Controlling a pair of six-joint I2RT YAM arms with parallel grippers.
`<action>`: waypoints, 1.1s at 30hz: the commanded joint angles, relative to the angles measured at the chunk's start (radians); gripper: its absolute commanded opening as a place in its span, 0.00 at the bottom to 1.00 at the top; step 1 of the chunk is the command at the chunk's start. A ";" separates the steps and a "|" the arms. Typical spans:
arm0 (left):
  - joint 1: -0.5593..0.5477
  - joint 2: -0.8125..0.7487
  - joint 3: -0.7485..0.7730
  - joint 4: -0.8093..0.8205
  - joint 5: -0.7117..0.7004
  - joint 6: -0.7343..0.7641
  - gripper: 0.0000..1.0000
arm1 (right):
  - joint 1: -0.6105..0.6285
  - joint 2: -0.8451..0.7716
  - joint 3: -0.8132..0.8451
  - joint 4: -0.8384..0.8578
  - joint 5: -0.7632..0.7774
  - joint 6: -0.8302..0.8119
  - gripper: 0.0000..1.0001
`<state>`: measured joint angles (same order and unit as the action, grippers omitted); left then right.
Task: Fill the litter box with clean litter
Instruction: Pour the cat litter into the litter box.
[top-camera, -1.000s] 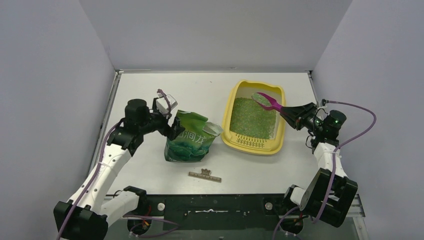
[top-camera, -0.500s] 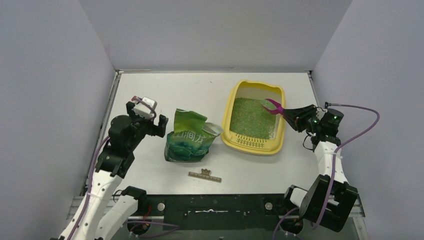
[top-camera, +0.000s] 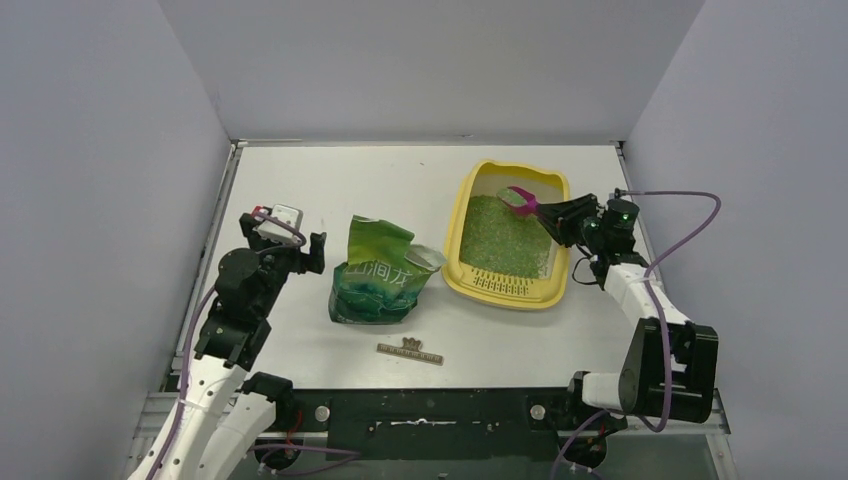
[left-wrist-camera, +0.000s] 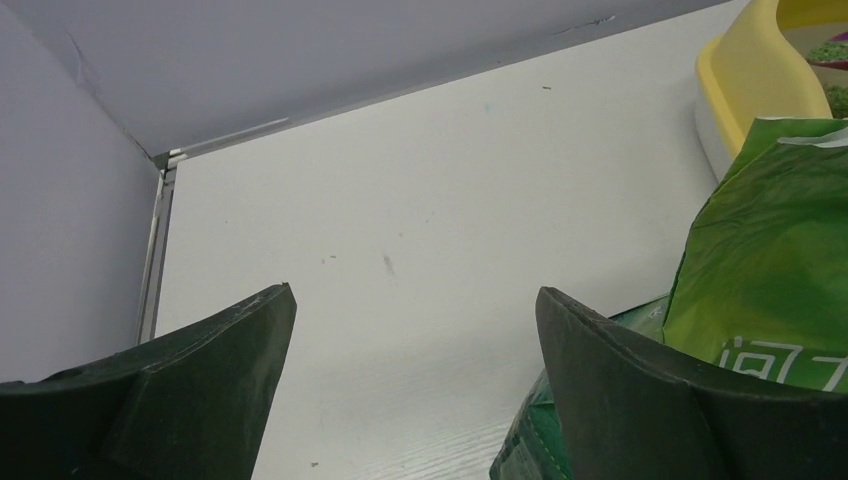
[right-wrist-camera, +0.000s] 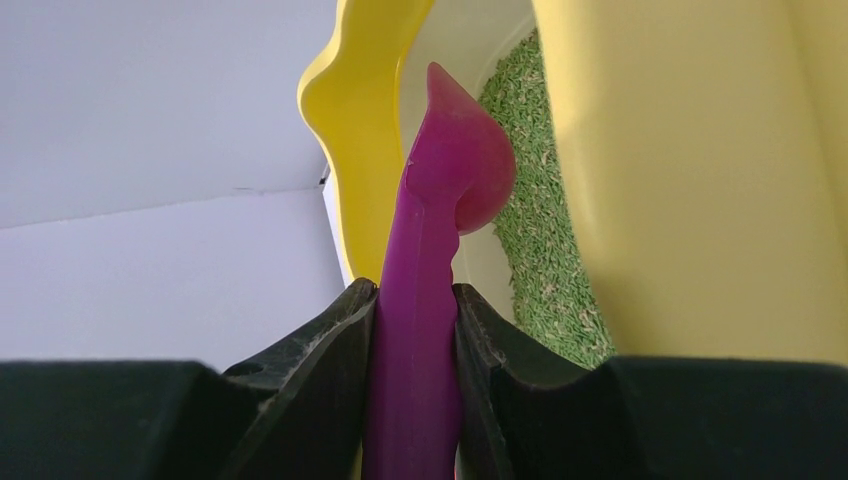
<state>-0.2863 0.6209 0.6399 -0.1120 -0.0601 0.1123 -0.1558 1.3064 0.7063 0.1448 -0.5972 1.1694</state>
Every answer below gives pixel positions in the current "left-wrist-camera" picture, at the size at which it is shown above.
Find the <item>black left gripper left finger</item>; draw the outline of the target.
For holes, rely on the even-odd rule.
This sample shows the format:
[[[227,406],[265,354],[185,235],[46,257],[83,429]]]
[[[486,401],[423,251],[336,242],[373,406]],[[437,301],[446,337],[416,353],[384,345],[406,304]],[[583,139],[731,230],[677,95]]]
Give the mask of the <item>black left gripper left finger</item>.
[[[248,479],[297,303],[272,285],[38,382],[1,386],[5,479]]]

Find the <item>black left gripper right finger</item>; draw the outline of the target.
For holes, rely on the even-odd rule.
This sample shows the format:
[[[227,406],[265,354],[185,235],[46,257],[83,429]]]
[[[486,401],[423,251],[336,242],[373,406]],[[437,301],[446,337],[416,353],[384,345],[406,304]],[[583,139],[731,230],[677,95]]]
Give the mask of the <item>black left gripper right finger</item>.
[[[847,398],[703,362],[561,291],[535,316],[576,479],[843,479]]]

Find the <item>green cat litter bag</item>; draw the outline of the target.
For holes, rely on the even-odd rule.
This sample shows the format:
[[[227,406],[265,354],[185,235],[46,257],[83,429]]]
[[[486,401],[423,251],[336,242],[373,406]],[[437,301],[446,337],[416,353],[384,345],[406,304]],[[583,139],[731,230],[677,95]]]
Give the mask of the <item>green cat litter bag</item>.
[[[847,398],[846,122],[756,120],[670,291],[607,319],[735,373]],[[489,475],[576,479],[545,366]]]

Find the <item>yellow litter box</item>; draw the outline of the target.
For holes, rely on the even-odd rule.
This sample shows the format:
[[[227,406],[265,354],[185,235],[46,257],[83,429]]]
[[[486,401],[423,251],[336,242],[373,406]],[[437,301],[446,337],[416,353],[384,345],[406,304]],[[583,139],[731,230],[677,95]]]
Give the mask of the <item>yellow litter box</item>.
[[[844,1],[751,1],[699,53],[696,130],[722,180],[757,118],[830,118],[806,55],[847,32]]]

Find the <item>magenta plastic scoop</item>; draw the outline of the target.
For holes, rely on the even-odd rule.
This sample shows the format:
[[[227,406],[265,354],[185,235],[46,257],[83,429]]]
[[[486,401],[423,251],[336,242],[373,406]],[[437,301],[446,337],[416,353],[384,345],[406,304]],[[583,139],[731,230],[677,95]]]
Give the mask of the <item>magenta plastic scoop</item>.
[[[814,47],[806,61],[814,66],[836,70],[847,70],[847,33],[840,33]]]

